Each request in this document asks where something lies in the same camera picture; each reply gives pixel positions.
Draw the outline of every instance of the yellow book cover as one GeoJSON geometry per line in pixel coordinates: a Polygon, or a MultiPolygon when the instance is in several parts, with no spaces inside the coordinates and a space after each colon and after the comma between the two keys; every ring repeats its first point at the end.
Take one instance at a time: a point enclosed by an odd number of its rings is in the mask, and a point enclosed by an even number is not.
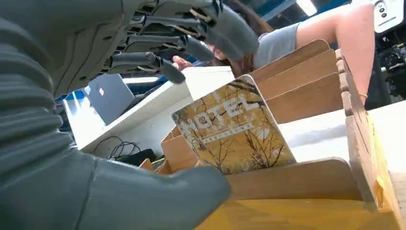
{"type": "Polygon", "coordinates": [[[296,162],[249,75],[174,112],[172,119],[198,159],[223,174],[296,162]]]}

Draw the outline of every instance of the gray robotic arm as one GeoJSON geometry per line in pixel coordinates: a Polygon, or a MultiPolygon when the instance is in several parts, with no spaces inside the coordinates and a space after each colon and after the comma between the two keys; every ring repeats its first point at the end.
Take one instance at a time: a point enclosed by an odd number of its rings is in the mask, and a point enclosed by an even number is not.
{"type": "Polygon", "coordinates": [[[216,0],[0,0],[0,5],[1,229],[192,229],[228,197],[229,185],[214,168],[162,176],[70,149],[70,137],[58,132],[60,117],[50,111],[55,95],[87,85],[106,68],[155,68],[182,81],[182,74],[150,50],[127,52],[128,37],[175,36],[143,39],[207,54],[194,40],[200,39],[241,58],[258,44],[237,14],[216,0]],[[190,10],[197,12],[191,25],[173,24],[190,10]],[[139,15],[170,23],[130,25],[139,15]],[[169,27],[199,36],[191,39],[169,27]]]}

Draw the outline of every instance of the white device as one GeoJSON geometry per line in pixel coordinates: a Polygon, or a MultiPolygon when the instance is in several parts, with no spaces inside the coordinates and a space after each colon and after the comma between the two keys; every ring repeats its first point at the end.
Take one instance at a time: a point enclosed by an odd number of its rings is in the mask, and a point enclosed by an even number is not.
{"type": "Polygon", "coordinates": [[[383,33],[403,22],[404,0],[371,0],[374,3],[375,32],[383,33]]]}

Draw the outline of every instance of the person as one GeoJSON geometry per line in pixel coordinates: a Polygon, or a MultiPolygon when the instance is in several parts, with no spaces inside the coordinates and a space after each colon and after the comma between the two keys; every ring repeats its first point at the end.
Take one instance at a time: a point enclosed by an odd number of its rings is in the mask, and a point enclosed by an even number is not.
{"type": "MultiPolygon", "coordinates": [[[[375,52],[372,4],[353,2],[316,15],[304,22],[273,30],[252,9],[238,0],[229,2],[257,34],[259,48],[255,54],[247,54],[243,60],[232,61],[227,59],[221,50],[208,44],[216,57],[211,65],[230,65],[234,75],[240,76],[265,66],[316,39],[323,39],[329,44],[338,43],[351,69],[361,99],[365,103],[375,52]]],[[[179,70],[193,66],[179,56],[174,56],[173,62],[179,70]]]]}

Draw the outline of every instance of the gray t-shirt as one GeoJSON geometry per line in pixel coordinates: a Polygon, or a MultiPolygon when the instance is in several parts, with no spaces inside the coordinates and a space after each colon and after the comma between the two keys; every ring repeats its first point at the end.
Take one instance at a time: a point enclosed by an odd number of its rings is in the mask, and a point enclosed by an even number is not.
{"type": "Polygon", "coordinates": [[[296,30],[299,23],[262,34],[259,48],[253,58],[255,69],[261,68],[291,52],[296,47],[296,30]]]}

